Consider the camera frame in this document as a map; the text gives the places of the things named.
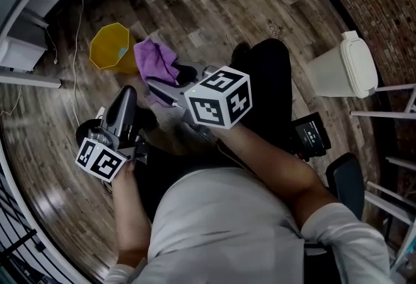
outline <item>wooden floor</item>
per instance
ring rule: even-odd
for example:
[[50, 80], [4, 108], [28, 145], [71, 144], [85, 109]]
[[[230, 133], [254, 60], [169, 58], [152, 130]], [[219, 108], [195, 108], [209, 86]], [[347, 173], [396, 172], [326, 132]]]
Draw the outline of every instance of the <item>wooden floor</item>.
[[[293, 117], [320, 112], [330, 136], [327, 156], [311, 161], [322, 176], [326, 167], [351, 151], [364, 174], [377, 179], [378, 159], [370, 120], [351, 117], [351, 109], [365, 110], [367, 102], [314, 95], [305, 75], [308, 61], [341, 41], [345, 25], [328, 0], [84, 0], [76, 59], [77, 103], [81, 122], [108, 105], [123, 84], [134, 85], [146, 106], [146, 87], [137, 76], [98, 71], [88, 60], [89, 44], [97, 31], [113, 22], [129, 27], [138, 39], [151, 36], [168, 44], [181, 60], [223, 66], [233, 48], [246, 40], [252, 45], [266, 38], [283, 40], [291, 52]], [[60, 77], [60, 90], [24, 86], [13, 116], [3, 115], [1, 128], [16, 179], [33, 211], [68, 257], [91, 278], [102, 281], [116, 261], [114, 211], [111, 197], [99, 180], [74, 164], [77, 154], [72, 111], [72, 60], [81, 0], [63, 0], [49, 15], [50, 31], [58, 46], [57, 65], [48, 52], [35, 73]], [[0, 84], [0, 107], [11, 109], [17, 86]], [[188, 153], [191, 134], [180, 124], [175, 109], [153, 104], [161, 122], [147, 135], [172, 153]]]

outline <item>white trash can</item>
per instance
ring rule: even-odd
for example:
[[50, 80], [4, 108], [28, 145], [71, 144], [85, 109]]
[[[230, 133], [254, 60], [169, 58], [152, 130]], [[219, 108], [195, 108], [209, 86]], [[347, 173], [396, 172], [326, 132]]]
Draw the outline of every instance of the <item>white trash can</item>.
[[319, 96], [367, 97], [378, 86], [369, 47], [356, 31], [344, 32], [343, 38], [337, 47], [308, 63], [309, 80]]

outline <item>brick wall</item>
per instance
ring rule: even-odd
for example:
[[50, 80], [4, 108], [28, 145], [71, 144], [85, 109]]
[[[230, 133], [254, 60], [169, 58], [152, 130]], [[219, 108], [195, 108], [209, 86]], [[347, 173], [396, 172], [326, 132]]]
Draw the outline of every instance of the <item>brick wall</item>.
[[[341, 0], [368, 43], [385, 85], [416, 83], [416, 0]], [[409, 94], [389, 95], [403, 110]], [[416, 123], [395, 120], [399, 150], [414, 154]]]

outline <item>sleeve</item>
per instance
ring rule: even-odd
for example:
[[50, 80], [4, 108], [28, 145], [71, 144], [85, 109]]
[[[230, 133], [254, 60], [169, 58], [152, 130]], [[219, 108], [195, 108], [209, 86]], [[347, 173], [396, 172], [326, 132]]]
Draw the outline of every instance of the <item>sleeve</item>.
[[134, 269], [127, 265], [112, 266], [105, 278], [104, 284], [128, 284], [131, 283], [142, 272], [147, 265], [145, 259], [141, 260], [138, 266]]
[[392, 283], [382, 235], [343, 204], [327, 204], [304, 224], [301, 235], [331, 246], [343, 283]]

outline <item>black chair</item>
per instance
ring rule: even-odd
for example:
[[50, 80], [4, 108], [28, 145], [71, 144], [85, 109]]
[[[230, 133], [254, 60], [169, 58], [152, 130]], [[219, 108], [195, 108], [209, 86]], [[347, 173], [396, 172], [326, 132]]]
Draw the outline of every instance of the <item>black chair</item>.
[[[357, 157], [346, 153], [326, 169], [328, 189], [359, 220], [364, 210], [364, 178]], [[332, 249], [322, 244], [305, 244], [304, 283], [341, 283]]]

